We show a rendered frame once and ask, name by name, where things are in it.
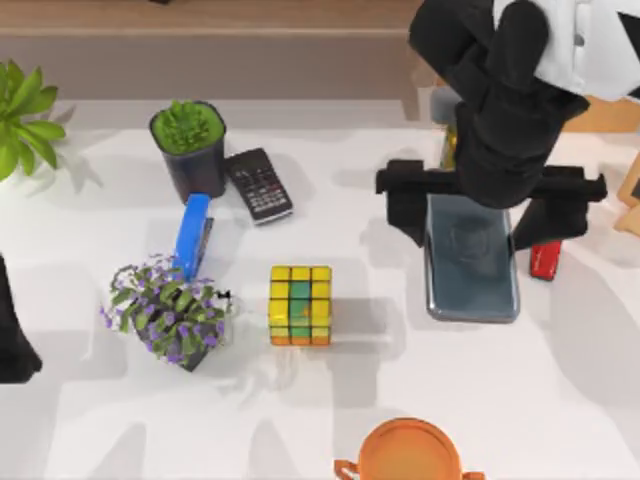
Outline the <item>yellow bottle with grey cap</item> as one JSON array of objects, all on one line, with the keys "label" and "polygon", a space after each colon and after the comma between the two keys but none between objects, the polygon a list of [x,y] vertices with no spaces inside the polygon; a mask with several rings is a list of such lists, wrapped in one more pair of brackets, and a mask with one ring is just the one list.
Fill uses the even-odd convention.
[{"label": "yellow bottle with grey cap", "polygon": [[440,158],[440,168],[455,168],[454,152],[457,143],[457,127],[455,108],[460,97],[448,86],[436,87],[431,93],[431,120],[445,130],[445,137]]}]

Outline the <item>wooden framed blackboard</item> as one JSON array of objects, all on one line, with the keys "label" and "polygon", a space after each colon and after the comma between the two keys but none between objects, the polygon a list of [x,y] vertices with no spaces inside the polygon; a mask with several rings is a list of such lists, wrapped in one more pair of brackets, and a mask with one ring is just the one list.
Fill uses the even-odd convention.
[{"label": "wooden framed blackboard", "polygon": [[640,238],[640,152],[629,168],[617,192],[617,198],[627,210],[618,218],[614,228]]}]

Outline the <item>grey-blue phone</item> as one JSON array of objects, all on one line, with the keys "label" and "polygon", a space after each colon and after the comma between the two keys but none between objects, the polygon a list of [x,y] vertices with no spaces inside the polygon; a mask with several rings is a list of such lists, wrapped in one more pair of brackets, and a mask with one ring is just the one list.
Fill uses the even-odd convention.
[{"label": "grey-blue phone", "polygon": [[427,311],[440,321],[511,323],[520,296],[509,212],[461,195],[429,194]]}]

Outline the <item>yellow and green puzzle cube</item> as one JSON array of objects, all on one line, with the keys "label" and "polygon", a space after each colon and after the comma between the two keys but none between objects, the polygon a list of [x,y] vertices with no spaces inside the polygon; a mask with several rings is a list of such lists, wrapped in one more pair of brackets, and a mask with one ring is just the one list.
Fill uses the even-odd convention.
[{"label": "yellow and green puzzle cube", "polygon": [[271,268],[268,327],[275,346],[327,346],[332,333],[332,270],[325,265]]}]

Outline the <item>black calculator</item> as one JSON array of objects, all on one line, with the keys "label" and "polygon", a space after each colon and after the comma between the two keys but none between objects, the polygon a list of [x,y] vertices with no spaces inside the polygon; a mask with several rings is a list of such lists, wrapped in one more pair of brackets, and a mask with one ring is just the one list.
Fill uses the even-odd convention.
[{"label": "black calculator", "polygon": [[263,148],[227,157],[225,167],[255,225],[275,221],[293,212],[291,198]]}]

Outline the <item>blue stapler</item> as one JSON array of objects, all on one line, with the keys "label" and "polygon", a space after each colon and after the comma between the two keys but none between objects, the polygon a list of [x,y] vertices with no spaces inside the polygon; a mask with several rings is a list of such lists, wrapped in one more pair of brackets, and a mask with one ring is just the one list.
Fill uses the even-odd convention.
[{"label": "blue stapler", "polygon": [[198,274],[211,233],[213,218],[209,216],[211,198],[194,193],[188,197],[173,254],[172,266],[186,282]]}]

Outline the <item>green plant in dark pot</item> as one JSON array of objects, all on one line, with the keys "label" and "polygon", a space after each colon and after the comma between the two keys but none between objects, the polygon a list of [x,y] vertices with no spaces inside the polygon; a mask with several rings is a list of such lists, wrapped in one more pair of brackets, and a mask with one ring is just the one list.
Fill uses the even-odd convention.
[{"label": "green plant in dark pot", "polygon": [[174,100],[152,116],[149,131],[183,202],[194,193],[211,198],[225,193],[227,127],[212,104]]}]

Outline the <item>orange trophy cup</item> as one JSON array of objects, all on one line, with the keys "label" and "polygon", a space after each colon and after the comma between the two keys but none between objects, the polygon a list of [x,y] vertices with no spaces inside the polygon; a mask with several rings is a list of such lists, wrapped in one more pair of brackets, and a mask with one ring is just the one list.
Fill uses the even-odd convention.
[{"label": "orange trophy cup", "polygon": [[452,440],[435,425],[416,418],[385,421],[365,438],[358,460],[336,459],[338,480],[487,480],[465,472]]}]

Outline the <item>purple flower plant pot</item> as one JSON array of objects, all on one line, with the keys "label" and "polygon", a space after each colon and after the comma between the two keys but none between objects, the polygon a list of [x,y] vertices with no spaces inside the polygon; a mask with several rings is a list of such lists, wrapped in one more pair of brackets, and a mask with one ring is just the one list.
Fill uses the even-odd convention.
[{"label": "purple flower plant pot", "polygon": [[211,279],[189,280],[169,255],[119,268],[100,307],[105,326],[135,332],[156,357],[192,372],[231,332],[234,296]]}]

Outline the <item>wooden shelf board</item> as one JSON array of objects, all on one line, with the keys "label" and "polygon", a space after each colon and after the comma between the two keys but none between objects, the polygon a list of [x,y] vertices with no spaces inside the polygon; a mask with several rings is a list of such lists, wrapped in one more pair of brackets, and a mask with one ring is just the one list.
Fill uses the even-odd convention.
[{"label": "wooden shelf board", "polygon": [[0,0],[0,34],[401,35],[420,0]]}]

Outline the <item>green leafy plant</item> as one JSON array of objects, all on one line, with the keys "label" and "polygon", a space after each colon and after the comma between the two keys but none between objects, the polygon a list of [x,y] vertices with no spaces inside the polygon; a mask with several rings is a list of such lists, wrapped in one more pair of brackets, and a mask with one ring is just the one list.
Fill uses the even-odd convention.
[{"label": "green leafy plant", "polygon": [[56,121],[40,118],[57,98],[58,88],[44,85],[40,67],[25,74],[13,60],[0,62],[0,182],[18,168],[31,176],[36,157],[58,168],[52,143],[65,139],[66,130]]}]

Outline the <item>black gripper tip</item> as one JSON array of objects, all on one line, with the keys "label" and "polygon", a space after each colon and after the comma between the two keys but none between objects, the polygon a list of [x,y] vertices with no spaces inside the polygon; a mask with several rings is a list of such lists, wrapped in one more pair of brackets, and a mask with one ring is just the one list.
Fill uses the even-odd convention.
[{"label": "black gripper tip", "polygon": [[0,254],[0,384],[27,383],[42,366],[18,320],[5,260]]}]

